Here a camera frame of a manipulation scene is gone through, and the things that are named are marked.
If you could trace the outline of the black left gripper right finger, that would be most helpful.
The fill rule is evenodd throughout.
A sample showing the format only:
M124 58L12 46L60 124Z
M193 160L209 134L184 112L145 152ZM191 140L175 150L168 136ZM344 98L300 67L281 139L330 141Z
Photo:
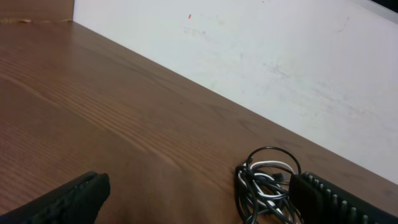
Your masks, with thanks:
M289 199L306 224L397 224L397 217L311 172L290 178Z

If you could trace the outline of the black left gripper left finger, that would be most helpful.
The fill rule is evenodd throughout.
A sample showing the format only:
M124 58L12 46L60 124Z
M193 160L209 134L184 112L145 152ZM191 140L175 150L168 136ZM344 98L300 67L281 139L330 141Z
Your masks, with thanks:
M94 224L110 190L108 174L89 171L1 215L1 223Z

